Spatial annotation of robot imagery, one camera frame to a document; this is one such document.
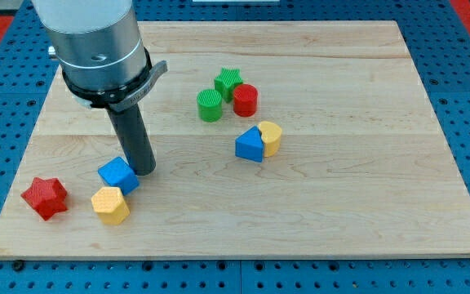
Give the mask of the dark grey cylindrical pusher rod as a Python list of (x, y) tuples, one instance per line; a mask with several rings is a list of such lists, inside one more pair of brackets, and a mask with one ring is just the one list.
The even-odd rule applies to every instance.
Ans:
[(107, 110), (130, 168), (137, 176), (154, 171), (156, 160), (138, 105), (122, 112)]

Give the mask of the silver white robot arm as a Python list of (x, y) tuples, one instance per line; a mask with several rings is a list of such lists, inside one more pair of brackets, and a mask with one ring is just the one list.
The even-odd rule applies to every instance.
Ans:
[(138, 176), (156, 167), (139, 102), (167, 71), (151, 61), (131, 0), (33, 0), (74, 98), (105, 109), (123, 153)]

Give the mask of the black clamp ring with bracket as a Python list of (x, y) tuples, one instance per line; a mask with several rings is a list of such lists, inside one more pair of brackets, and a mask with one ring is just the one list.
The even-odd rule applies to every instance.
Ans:
[(168, 71), (166, 60), (152, 65), (148, 50), (144, 49), (146, 65), (141, 73), (128, 84), (112, 90), (88, 90), (76, 86), (67, 73), (62, 70), (62, 77), (73, 98), (82, 106), (94, 109), (111, 109), (120, 113), (138, 104), (153, 89), (157, 80)]

